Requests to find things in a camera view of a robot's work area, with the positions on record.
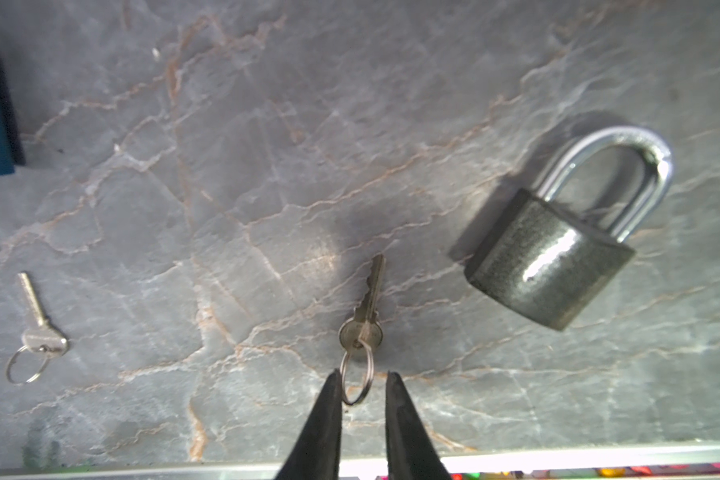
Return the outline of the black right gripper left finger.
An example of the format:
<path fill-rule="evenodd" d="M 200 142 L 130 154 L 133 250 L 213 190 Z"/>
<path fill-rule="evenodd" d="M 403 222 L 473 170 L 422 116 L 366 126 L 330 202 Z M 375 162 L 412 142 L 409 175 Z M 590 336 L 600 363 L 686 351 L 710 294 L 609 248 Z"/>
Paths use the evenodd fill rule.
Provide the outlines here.
<path fill-rule="evenodd" d="M 337 480 L 341 454 L 343 388 L 335 369 L 320 394 L 276 480 Z"/>

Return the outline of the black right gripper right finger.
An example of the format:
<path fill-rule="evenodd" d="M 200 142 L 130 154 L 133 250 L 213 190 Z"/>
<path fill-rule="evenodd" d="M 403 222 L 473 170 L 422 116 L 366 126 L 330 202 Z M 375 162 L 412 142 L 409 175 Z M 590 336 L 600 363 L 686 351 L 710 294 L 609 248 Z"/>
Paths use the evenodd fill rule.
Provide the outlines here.
<path fill-rule="evenodd" d="M 385 435 L 390 479 L 451 478 L 431 442 L 402 377 L 392 371 L 388 372 L 385 387 Z"/>

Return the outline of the dark grey padlock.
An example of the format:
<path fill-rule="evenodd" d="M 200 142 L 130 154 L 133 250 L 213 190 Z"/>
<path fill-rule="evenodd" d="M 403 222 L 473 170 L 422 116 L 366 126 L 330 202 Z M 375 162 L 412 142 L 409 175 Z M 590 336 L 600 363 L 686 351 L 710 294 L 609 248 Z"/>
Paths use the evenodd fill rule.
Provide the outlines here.
<path fill-rule="evenodd" d="M 575 170 L 613 147 L 635 152 L 644 183 L 607 229 L 555 205 Z M 558 150 L 532 189 L 519 188 L 467 262 L 467 281 L 525 318 L 562 331 L 632 260 L 627 239 L 665 197 L 674 173 L 668 143 L 654 131 L 619 125 Z"/>

